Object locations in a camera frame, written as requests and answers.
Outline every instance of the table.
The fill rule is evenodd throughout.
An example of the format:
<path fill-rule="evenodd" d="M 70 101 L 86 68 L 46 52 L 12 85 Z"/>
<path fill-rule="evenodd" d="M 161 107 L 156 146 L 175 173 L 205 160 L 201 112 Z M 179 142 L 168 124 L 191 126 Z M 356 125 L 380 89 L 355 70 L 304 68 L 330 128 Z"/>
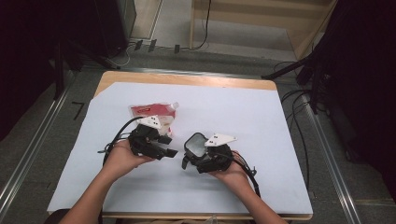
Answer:
<path fill-rule="evenodd" d="M 128 105 L 173 103 L 170 100 L 180 103 L 169 145 L 179 152 L 173 159 L 144 164 L 119 179 L 107 194 L 105 217 L 208 219 L 215 213 L 219 219 L 250 219 L 246 208 L 217 179 L 198 174 L 193 166 L 181 169 L 182 146 L 196 132 L 237 136 L 229 146 L 256 167 L 262 198 L 283 218 L 312 217 L 274 82 L 125 72 L 104 73 L 49 212 L 71 207 L 88 187 L 102 165 L 103 154 L 96 151 L 131 117 Z"/>
<path fill-rule="evenodd" d="M 318 33 L 324 32 L 336 2 L 336 0 L 212 0 L 209 19 L 284 28 L 288 32 L 294 54 L 299 60 L 308 52 Z M 194 21 L 206 20 L 208 3 L 208 0 L 192 1 L 191 49 Z"/>

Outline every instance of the white paper sheet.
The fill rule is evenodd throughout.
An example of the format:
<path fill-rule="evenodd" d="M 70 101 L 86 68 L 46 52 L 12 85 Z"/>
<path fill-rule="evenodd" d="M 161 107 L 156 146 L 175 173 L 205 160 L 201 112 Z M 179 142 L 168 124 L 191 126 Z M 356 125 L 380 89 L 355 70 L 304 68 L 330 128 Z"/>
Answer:
<path fill-rule="evenodd" d="M 103 154 L 131 118 L 129 105 L 179 102 L 172 123 L 179 152 L 143 164 L 111 188 L 105 212 L 239 213 L 248 211 L 217 179 L 181 168 L 183 145 L 194 133 L 223 133 L 238 138 L 238 150 L 258 173 L 262 198 L 279 214 L 312 214 L 301 169 L 277 91 L 164 84 L 114 83 L 92 99 L 49 211 L 71 207 L 102 166 Z M 131 125 L 125 132 L 131 131 Z"/>

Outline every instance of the gray carpet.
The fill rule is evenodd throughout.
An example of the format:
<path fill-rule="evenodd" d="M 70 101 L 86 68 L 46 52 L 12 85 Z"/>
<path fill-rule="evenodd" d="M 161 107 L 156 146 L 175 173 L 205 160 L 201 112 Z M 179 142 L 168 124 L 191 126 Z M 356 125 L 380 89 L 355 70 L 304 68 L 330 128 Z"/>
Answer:
<path fill-rule="evenodd" d="M 237 74 L 239 77 L 260 78 L 258 75 L 270 74 L 278 62 L 257 58 L 245 58 L 237 56 L 226 56 L 202 52 L 182 51 L 174 54 L 171 49 L 156 49 L 148 52 L 147 47 L 131 53 L 132 58 L 128 65 L 122 70 L 134 67 L 170 69 L 179 71 L 216 72 L 225 74 Z M 126 61 L 124 56 L 118 56 L 114 61 Z M 62 173 L 70 151 L 78 136 L 79 127 L 84 120 L 88 103 L 93 97 L 96 86 L 101 75 L 105 71 L 94 62 L 86 62 L 86 66 L 77 74 L 76 80 L 71 86 L 64 101 L 64 105 L 54 121 L 35 162 L 28 175 L 24 179 L 21 188 L 8 209 L 3 223 L 43 223 L 46 217 L 47 206 L 53 191 Z M 276 81 L 279 95 L 288 91 L 297 90 L 290 73 L 287 78 Z M 3 185 L 10 177 L 27 147 L 32 133 L 45 115 L 51 103 L 53 87 L 49 88 L 37 100 L 37 103 L 20 120 L 12 133 L 0 144 L 2 159 L 0 162 L 1 179 Z M 291 111 L 289 99 L 284 104 L 285 115 Z M 79 106 L 72 102 L 85 103 L 82 112 L 74 120 Z M 320 122 L 329 138 L 334 156 L 342 170 L 343 176 L 348 184 L 354 199 L 379 200 L 380 203 L 373 205 L 371 201 L 359 201 L 359 212 L 362 223 L 394 223 L 396 220 L 396 207 L 392 203 L 383 203 L 390 196 L 382 182 L 380 175 L 366 164 L 354 164 L 346 160 L 342 144 L 330 120 L 320 114 Z M 347 223 L 343 208 L 329 175 L 323 155 L 318 147 L 318 140 L 305 111 L 297 117 L 302 126 L 303 134 L 307 143 L 309 160 L 310 185 L 309 192 L 314 209 L 314 216 L 309 223 Z M 304 178 L 307 178 L 305 166 L 304 148 L 301 137 L 293 125 L 291 137 L 296 148 Z"/>

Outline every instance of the person's right hand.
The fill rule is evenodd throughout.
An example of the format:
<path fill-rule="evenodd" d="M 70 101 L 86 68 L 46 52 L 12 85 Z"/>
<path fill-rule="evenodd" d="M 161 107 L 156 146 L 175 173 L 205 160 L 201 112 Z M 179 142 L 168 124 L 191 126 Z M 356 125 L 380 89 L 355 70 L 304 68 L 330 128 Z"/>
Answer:
<path fill-rule="evenodd" d="M 243 164 L 243 160 L 237 153 L 233 152 L 233 157 Z M 248 183 L 247 174 L 242 167 L 234 161 L 226 171 L 215 171 L 209 174 L 223 182 L 236 195 L 246 192 L 246 190 L 253 190 Z"/>

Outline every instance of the hand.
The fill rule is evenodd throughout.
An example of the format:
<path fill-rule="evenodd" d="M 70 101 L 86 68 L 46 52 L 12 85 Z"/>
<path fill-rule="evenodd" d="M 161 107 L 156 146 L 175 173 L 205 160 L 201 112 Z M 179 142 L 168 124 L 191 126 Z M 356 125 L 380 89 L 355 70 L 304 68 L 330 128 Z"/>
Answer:
<path fill-rule="evenodd" d="M 243 160 L 239 157 L 237 151 L 235 152 L 233 152 L 234 158 L 243 164 Z M 242 167 L 234 161 L 226 171 L 215 171 L 209 174 L 223 182 L 234 194 L 238 195 L 246 190 L 253 190 L 248 183 L 247 174 Z"/>
<path fill-rule="evenodd" d="M 99 174 L 114 182 L 137 166 L 149 161 L 155 161 L 155 159 L 147 156 L 136 156 L 131 151 L 128 140 L 119 141 L 111 150 Z"/>

